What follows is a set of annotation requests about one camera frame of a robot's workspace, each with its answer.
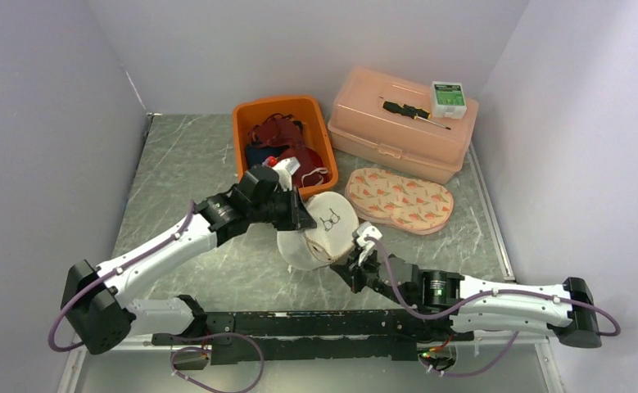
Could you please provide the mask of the floral mesh laundry bag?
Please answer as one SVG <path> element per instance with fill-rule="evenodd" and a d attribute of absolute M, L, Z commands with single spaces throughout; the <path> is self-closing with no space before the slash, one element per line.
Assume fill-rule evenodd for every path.
<path fill-rule="evenodd" d="M 442 230 L 455 204 L 451 192 L 438 183 L 377 168 L 354 170 L 344 195 L 359 218 L 416 235 Z"/>

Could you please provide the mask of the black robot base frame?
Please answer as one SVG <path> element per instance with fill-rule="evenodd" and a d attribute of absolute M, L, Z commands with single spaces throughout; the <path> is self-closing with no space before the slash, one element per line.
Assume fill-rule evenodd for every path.
<path fill-rule="evenodd" d="M 157 333 L 155 346 L 204 344 L 213 365 L 256 361 L 389 358 L 410 361 L 427 344 L 468 340 L 444 319 L 422 320 L 403 309 L 210 312 L 178 336 Z"/>

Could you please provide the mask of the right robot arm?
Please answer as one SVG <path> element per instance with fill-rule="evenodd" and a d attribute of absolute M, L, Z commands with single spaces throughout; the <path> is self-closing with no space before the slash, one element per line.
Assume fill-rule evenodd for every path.
<path fill-rule="evenodd" d="M 369 289 L 423 321 L 433 340 L 475 331 L 530 332 L 553 336 L 564 346 L 594 349 L 622 328 L 595 305 L 586 281 L 524 286 L 470 275 L 422 269 L 383 249 L 353 250 L 329 267 L 354 293 Z"/>

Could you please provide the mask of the dark red bra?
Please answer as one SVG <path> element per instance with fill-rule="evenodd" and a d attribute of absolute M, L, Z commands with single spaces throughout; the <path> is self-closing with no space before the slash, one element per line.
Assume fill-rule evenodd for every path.
<path fill-rule="evenodd" d="M 277 157 L 280 160 L 290 157 L 299 160 L 301 167 L 292 176 L 292 182 L 297 187 L 302 187 L 300 177 L 303 174 L 315 168 L 327 168 L 319 154 L 305 143 L 303 125 L 292 115 L 273 114 L 262 124 L 255 125 L 247 136 L 248 144 L 282 148 L 282 154 Z"/>

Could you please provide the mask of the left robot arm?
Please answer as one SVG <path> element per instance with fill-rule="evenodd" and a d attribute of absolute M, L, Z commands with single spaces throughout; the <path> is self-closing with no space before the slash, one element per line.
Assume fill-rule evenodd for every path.
<path fill-rule="evenodd" d="M 243 235 L 252 224 L 277 231 L 315 228 L 292 176 L 294 159 L 256 165 L 226 192 L 192 202 L 174 226 L 141 246 L 92 266 L 83 260 L 66 278 L 61 311 L 48 333 L 48 346 L 68 352 L 85 346 L 92 355 L 125 338 L 169 334 L 188 344 L 209 334 L 207 315 L 191 296 L 143 301 L 138 295 L 190 259 Z"/>

